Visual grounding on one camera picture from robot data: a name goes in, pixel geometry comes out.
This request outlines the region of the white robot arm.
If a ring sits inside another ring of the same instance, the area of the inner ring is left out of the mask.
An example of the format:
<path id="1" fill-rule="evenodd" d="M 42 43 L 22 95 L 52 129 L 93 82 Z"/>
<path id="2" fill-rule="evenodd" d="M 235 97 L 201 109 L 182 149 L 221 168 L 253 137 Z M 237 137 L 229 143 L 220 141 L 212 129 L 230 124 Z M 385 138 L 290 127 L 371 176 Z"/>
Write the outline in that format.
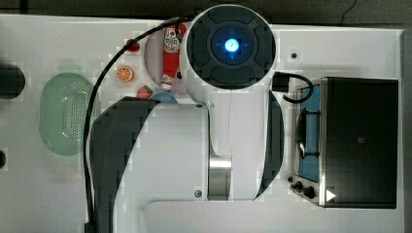
<path id="1" fill-rule="evenodd" d="M 271 91 L 275 35 L 256 12 L 220 5 L 189 25 L 180 50 L 186 95 L 123 97 L 93 123 L 95 216 L 87 233 L 147 233 L 160 201 L 252 201 L 278 174 L 281 107 Z"/>

